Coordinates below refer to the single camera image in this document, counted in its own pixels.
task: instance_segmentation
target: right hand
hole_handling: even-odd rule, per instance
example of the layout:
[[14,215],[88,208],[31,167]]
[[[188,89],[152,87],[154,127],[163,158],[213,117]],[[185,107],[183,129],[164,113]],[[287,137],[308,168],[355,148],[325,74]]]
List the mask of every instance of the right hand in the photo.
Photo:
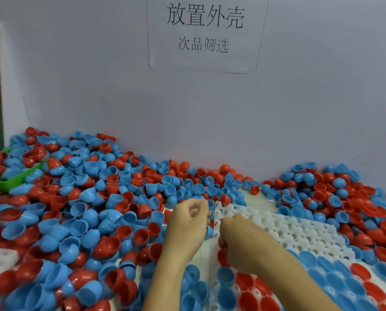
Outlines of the right hand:
[[220,238],[227,262],[244,274],[258,274],[264,261],[285,252],[269,233],[241,214],[221,220]]

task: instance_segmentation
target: table surface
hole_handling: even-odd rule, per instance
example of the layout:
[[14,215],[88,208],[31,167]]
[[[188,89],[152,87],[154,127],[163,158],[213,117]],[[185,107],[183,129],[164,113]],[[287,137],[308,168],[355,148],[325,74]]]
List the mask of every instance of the table surface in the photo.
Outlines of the table surface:
[[[245,195],[245,200],[248,204],[248,207],[252,207],[255,209],[261,209],[263,211],[269,211],[272,213],[276,213],[277,207],[275,206],[275,203],[268,200],[265,195],[258,194],[258,195],[251,195],[249,191],[245,191],[240,189],[241,192]],[[200,269],[200,279],[203,281],[206,281],[210,283],[210,248],[212,245],[217,243],[216,239],[208,239],[203,242],[203,245],[201,248],[197,251],[195,256],[190,261],[190,264],[194,264],[199,267]],[[371,266],[367,265],[364,262],[359,262],[363,266],[365,266],[370,273],[372,274],[372,281],[381,287],[386,292],[386,282],[382,281],[377,275],[373,272]],[[140,275],[141,275],[141,269],[142,267],[137,267],[137,277],[135,279],[135,282],[139,284],[140,282]],[[116,307],[119,306],[117,298],[114,298],[111,301],[111,307],[112,311],[115,311],[117,309]]]

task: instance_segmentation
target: white wall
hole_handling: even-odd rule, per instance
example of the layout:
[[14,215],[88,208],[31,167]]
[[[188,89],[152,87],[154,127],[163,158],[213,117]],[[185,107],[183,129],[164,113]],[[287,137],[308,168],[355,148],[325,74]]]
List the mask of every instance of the white wall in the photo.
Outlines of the white wall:
[[1,24],[37,128],[258,180],[345,162],[386,186],[386,0],[270,0],[257,75],[150,70],[145,0],[0,0]]

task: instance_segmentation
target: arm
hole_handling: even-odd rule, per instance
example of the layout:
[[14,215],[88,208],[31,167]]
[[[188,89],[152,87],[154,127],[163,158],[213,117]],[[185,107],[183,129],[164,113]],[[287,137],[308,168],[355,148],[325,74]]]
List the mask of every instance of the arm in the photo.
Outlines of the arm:
[[303,266],[263,228],[242,215],[222,219],[221,244],[228,263],[264,280],[287,311],[341,311]]
[[142,311],[180,310],[181,281],[205,239],[208,212],[205,199],[191,198],[174,208]]

